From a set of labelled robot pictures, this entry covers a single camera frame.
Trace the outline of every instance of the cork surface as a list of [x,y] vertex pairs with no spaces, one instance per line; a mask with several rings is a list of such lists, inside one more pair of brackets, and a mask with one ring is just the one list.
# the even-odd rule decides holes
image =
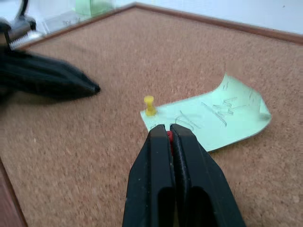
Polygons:
[[162,105],[211,91],[230,60],[273,119],[211,156],[247,226],[301,226],[302,46],[132,9],[31,51],[69,61],[101,92],[60,103],[20,92],[2,104],[0,155],[30,227],[120,227],[147,136],[144,96]]

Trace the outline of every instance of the clamp jaw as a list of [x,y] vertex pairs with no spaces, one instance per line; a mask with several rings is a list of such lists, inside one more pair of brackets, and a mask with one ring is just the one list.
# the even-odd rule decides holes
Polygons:
[[169,133],[153,128],[130,170],[123,227],[245,227],[222,170],[192,131],[172,124]]

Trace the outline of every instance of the paper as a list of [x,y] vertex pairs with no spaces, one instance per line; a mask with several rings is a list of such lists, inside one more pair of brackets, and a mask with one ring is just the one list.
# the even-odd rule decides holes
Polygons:
[[141,117],[148,131],[158,124],[169,130],[172,123],[191,129],[206,151],[253,136],[271,120],[260,93],[227,74],[214,91],[159,106],[152,117],[141,111]]

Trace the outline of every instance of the wooden border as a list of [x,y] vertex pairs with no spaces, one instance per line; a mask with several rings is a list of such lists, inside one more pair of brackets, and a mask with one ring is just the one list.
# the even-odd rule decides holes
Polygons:
[[[209,25],[214,25],[214,26],[220,26],[220,27],[225,27],[228,29],[233,29],[233,30],[238,30],[238,31],[243,31],[243,32],[248,32],[251,34],[255,35],[262,35],[265,37],[270,37],[270,38],[275,38],[275,39],[280,39],[296,44],[303,44],[303,35],[295,34],[295,33],[288,33],[288,32],[283,32],[279,30],[274,30],[274,29],[268,29],[268,28],[263,28],[263,27],[258,27],[258,26],[251,26],[243,23],[237,23],[237,22],[232,22],[228,20],[222,20],[222,19],[216,19],[213,17],[206,17],[206,16],[201,16],[197,14],[191,14],[191,13],[186,13],[182,11],[176,11],[176,10],[171,10],[171,9],[165,9],[165,8],[160,8],[160,7],[154,7],[150,5],[145,5],[141,3],[133,3],[118,9],[115,9],[113,11],[110,11],[106,14],[103,14],[98,17],[94,17],[88,21],[85,21],[83,23],[77,24],[75,26],[68,27],[67,29],[52,33],[51,35],[47,35],[46,37],[34,41],[32,43],[25,44],[19,49],[27,49],[28,47],[32,45],[36,45],[42,42],[45,42],[47,40],[50,40],[52,38],[58,37],[60,35],[66,34],[68,32],[74,31],[76,29],[82,28],[84,26],[93,24],[95,22],[101,21],[103,19],[106,19],[108,17],[114,16],[116,14],[122,13],[124,11],[127,11],[129,9],[142,9],[142,10],[147,10],[150,12],[155,12],[155,13],[160,13],[160,14],[165,14],[169,16],[174,16],[174,17],[179,17],[183,19],[188,19],[188,20],[193,20]],[[10,224],[16,227],[27,227],[27,223],[25,220],[25,217],[22,213],[22,210],[20,208],[19,202],[16,198],[14,189],[11,185],[11,182],[9,180],[9,176],[7,175],[7,172],[5,171],[4,165],[0,159],[0,168],[1,168],[1,174],[3,175],[4,180],[1,180],[0,186],[1,186],[1,205],[5,207],[5,212],[0,215],[1,220],[9,220]]]
[[129,9],[142,9],[142,10],[160,13],[160,14],[164,14],[164,15],[169,15],[169,16],[173,16],[173,17],[178,17],[178,18],[182,18],[182,19],[193,20],[193,21],[197,21],[200,23],[209,24],[209,25],[213,25],[213,26],[220,26],[220,27],[225,27],[225,28],[232,29],[232,30],[248,32],[248,33],[255,34],[255,35],[262,35],[262,36],[269,37],[269,38],[280,39],[280,40],[284,40],[284,41],[288,41],[288,42],[292,42],[292,43],[296,43],[296,44],[303,44],[303,35],[296,34],[296,33],[283,32],[283,31],[279,31],[279,30],[274,30],[274,29],[269,29],[269,28],[264,28],[264,27],[259,27],[259,26],[253,26],[253,25],[233,22],[233,21],[229,21],[229,20],[222,20],[222,19],[217,19],[217,18],[213,18],[213,17],[202,16],[199,14],[192,14],[192,13],[186,13],[186,12],[172,10],[172,9],[155,7],[155,6],[146,5],[146,4],[142,4],[142,3],[132,3],[132,4],[126,5],[124,7],[114,9],[113,11],[110,11],[106,14],[89,19],[83,23],[68,27],[68,28],[66,28],[64,30],[60,30],[58,32],[54,32],[50,35],[45,36],[42,39],[39,39],[37,41],[33,41],[32,43],[28,43],[23,46],[20,46],[18,49],[21,49],[21,50],[27,49],[28,47],[30,47],[32,45],[36,45],[36,44],[45,42],[52,38],[55,38],[55,37],[65,34],[65,33],[74,31],[74,30],[82,28],[84,26],[93,24],[95,22],[101,21],[108,17],[111,17],[116,14],[127,11]]
[[303,44],[303,35],[299,35],[296,33],[283,32],[283,31],[279,31],[279,30],[274,30],[274,29],[269,29],[269,28],[264,28],[264,27],[259,27],[259,26],[253,26],[253,25],[233,22],[233,21],[229,21],[229,20],[222,20],[222,19],[217,19],[217,18],[213,18],[213,17],[202,16],[199,14],[192,14],[192,13],[186,13],[186,12],[172,10],[172,9],[154,7],[154,6],[145,5],[145,4],[141,4],[141,3],[136,3],[136,8],[155,12],[155,13],[161,13],[161,14],[165,14],[165,15],[169,15],[169,16],[180,17],[183,19],[193,20],[193,21],[204,23],[204,24],[225,27],[228,29],[248,32],[248,33],[252,33],[252,34],[256,34],[256,35],[262,35],[262,36],[266,36],[269,38],[281,39],[281,40],[289,41],[289,42],[296,43],[296,44]]
[[1,222],[4,227],[28,227],[1,159],[0,169]]
[[27,49],[28,47],[32,46],[32,45],[36,45],[36,44],[39,44],[39,43],[43,43],[47,40],[50,40],[50,39],[53,39],[53,38],[56,38],[58,36],[61,36],[63,34],[66,34],[68,32],[71,32],[71,31],[74,31],[76,29],[79,29],[79,28],[82,28],[82,27],[85,27],[87,25],[90,25],[90,24],[93,24],[95,22],[98,22],[98,21],[101,21],[101,20],[104,20],[108,17],[111,17],[111,16],[114,16],[116,14],[119,14],[119,13],[122,13],[124,11],[127,11],[127,10],[130,10],[130,9],[133,9],[133,8],[136,8],[136,4],[135,3],[132,3],[132,4],[129,4],[129,5],[126,5],[126,6],[123,6],[123,7],[120,7],[120,8],[117,8],[117,9],[114,9],[108,13],[105,13],[105,14],[102,14],[100,16],[96,16],[92,19],[88,19],[86,21],[84,21],[83,23],[79,23],[79,24],[76,24],[74,26],[70,26],[70,27],[67,27],[66,29],[63,29],[63,30],[59,30],[57,32],[54,32],[54,33],[51,33],[50,35],[46,35],[45,37],[43,37],[42,39],[39,39],[37,41],[33,41],[32,43],[27,43],[25,45],[22,45],[20,47],[18,47],[17,49],[20,49],[20,50],[24,50],[24,49]]

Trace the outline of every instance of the push pin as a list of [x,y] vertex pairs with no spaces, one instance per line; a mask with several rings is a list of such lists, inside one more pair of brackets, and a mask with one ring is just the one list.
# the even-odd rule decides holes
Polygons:
[[145,96],[144,102],[147,105],[147,108],[145,110],[145,114],[147,116],[154,116],[156,114],[156,108],[153,106],[153,96]]

